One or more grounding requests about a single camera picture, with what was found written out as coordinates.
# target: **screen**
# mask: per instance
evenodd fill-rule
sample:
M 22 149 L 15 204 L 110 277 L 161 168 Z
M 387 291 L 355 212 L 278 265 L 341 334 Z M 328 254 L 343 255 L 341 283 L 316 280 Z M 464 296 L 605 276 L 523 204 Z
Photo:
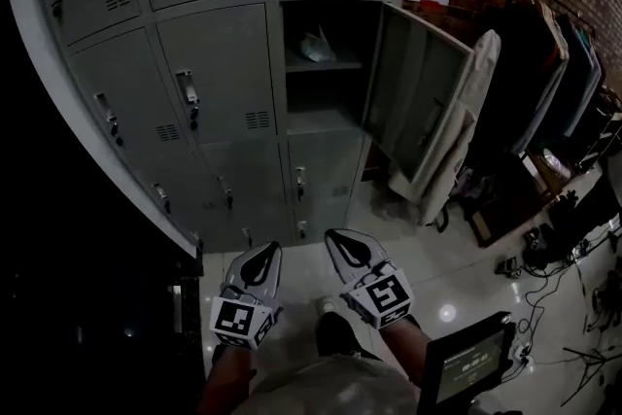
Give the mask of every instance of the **screen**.
M 504 331 L 491 335 L 443 362 L 437 403 L 468 389 L 500 366 Z

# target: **tiled floor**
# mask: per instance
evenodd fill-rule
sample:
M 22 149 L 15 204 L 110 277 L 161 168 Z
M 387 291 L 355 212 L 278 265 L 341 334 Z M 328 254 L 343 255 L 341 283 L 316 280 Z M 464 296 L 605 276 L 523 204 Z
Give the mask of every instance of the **tiled floor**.
M 574 185 L 579 197 L 587 192 L 600 173 L 586 175 Z M 410 282 L 416 302 L 414 315 L 431 338 L 438 338 L 472 325 L 498 311 L 509 311 L 515 321 L 529 318 L 532 308 L 525 302 L 526 292 L 542 287 L 544 281 L 527 274 L 516 281 L 493 273 L 496 260 L 515 256 L 523 249 L 522 234 L 532 226 L 544 223 L 543 215 L 525 224 L 493 247 L 477 247 L 468 224 L 456 208 L 450 212 L 451 223 L 438 234 L 431 227 L 417 227 L 410 220 L 407 205 L 387 201 L 365 185 L 357 196 L 350 228 L 378 238 L 390 257 L 400 265 Z M 618 227 L 616 220 L 613 227 Z M 603 228 L 596 229 L 590 238 L 597 238 Z M 201 318 L 203 352 L 206 371 L 217 341 L 208 330 L 211 299 L 218 294 L 235 254 L 216 254 L 204 257 L 205 276 L 201 279 Z M 579 263 L 588 298 L 606 278 L 613 267 L 615 255 L 604 243 Z M 553 291 L 558 277 L 548 284 Z M 293 363 L 312 361 L 317 353 L 314 344 L 314 325 L 317 319 L 313 300 L 327 294 L 337 295 L 340 281 L 323 244 L 313 244 L 284 250 L 279 298 L 285 308 L 278 326 L 268 335 L 258 354 L 259 375 L 264 378 L 271 368 L 287 367 Z M 598 377 L 565 408 L 561 402 L 578 386 L 583 372 L 582 361 L 553 363 L 570 357 L 563 352 L 567 346 L 579 351 L 596 347 L 601 350 L 611 345 L 622 345 L 622 328 L 610 329 L 603 334 L 584 333 L 586 315 L 592 320 L 589 299 L 581 291 L 579 274 L 575 267 L 563 277 L 559 290 L 542 304 L 546 312 L 537 328 L 533 357 L 535 364 L 527 367 L 518 378 L 507 382 L 486 395 L 494 406 L 506 410 L 522 410 L 526 415 L 564 413 L 568 415 L 596 414 L 603 398 L 604 387 Z M 345 305 L 342 314 L 352 324 L 365 349 L 396 367 L 397 361 L 382 342 L 377 331 L 365 325 Z M 619 353 L 620 350 L 607 353 Z M 612 382 L 622 361 L 609 364 L 604 370 L 605 385 Z

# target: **open locker door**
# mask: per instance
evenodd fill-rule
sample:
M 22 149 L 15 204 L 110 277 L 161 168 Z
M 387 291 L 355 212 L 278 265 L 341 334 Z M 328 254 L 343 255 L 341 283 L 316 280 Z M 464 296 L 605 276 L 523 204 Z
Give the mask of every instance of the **open locker door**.
M 456 102 L 472 50 L 391 4 L 380 22 L 364 126 L 412 182 Z

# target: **locker shelf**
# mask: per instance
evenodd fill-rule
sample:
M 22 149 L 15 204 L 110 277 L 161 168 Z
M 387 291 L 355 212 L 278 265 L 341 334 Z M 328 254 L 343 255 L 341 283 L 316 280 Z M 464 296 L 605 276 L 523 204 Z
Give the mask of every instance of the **locker shelf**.
M 352 117 L 340 108 L 288 113 L 288 135 L 359 128 Z
M 285 47 L 285 71 L 286 73 L 303 73 L 306 71 L 335 71 L 363 68 L 363 64 L 345 47 L 335 45 L 332 49 L 337 56 L 337 60 L 314 62 L 298 53 L 295 49 Z

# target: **shoe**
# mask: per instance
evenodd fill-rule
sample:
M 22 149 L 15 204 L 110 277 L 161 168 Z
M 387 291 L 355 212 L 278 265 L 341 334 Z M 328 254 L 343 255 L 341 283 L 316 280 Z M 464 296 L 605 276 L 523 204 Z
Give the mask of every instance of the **shoe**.
M 321 297 L 316 301 L 316 307 L 318 309 L 318 315 L 321 317 L 327 313 L 339 313 L 339 306 L 334 297 Z

